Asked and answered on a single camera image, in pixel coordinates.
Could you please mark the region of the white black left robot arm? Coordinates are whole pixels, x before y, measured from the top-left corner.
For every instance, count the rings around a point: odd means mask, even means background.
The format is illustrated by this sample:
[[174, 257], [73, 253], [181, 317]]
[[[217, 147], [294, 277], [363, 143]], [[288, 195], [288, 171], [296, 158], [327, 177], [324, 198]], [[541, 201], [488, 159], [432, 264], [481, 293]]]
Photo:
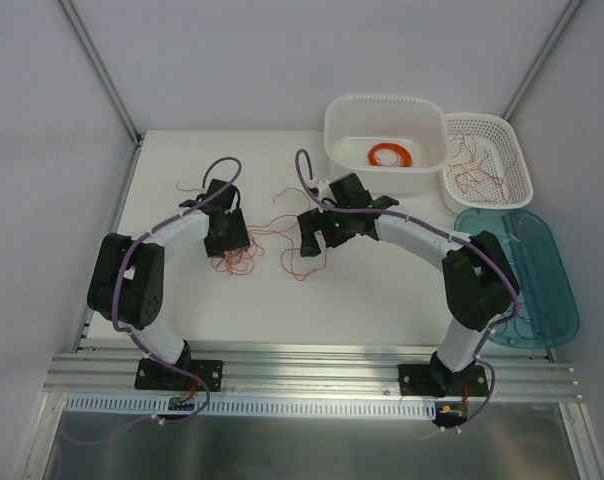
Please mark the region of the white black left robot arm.
[[190, 347], [161, 317], [165, 267], [177, 255], [197, 246], [208, 258], [221, 258], [250, 246], [233, 183], [218, 179], [176, 213], [142, 234], [106, 235], [90, 281], [88, 307], [125, 333], [153, 362], [158, 378], [171, 389], [185, 387], [192, 377]]

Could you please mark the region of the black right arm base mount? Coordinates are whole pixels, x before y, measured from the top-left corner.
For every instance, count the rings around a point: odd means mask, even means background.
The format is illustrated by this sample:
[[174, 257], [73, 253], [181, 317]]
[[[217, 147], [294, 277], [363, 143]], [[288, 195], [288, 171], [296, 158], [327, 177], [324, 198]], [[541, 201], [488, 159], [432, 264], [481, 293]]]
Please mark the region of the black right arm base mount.
[[397, 372], [402, 396], [486, 397], [489, 393], [486, 371], [476, 361], [452, 372], [433, 353], [428, 363], [398, 364]]

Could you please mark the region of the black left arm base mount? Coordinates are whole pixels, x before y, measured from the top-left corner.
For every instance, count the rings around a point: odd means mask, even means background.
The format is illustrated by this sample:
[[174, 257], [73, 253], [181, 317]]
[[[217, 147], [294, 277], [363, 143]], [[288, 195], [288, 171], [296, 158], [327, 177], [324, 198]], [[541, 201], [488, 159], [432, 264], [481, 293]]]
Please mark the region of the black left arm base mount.
[[203, 391], [204, 383], [211, 392], [219, 392], [223, 379], [222, 360], [195, 359], [190, 345], [184, 341], [182, 352], [175, 364], [163, 364], [152, 358], [139, 361], [134, 388], [144, 391], [186, 391], [195, 386]]

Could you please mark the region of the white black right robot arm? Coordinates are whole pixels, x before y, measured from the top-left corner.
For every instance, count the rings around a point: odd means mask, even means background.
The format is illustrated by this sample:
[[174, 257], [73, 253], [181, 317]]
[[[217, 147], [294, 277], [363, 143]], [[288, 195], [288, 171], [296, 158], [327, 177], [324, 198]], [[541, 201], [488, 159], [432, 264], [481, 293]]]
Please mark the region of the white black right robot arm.
[[443, 397], [462, 388], [486, 340], [491, 321], [513, 306], [519, 285], [499, 240], [483, 231], [462, 235], [411, 215], [398, 200], [374, 198], [355, 174], [304, 183], [315, 208], [298, 217], [300, 254], [315, 257], [356, 236], [400, 247], [443, 275], [452, 316], [427, 371], [413, 382], [423, 395]]

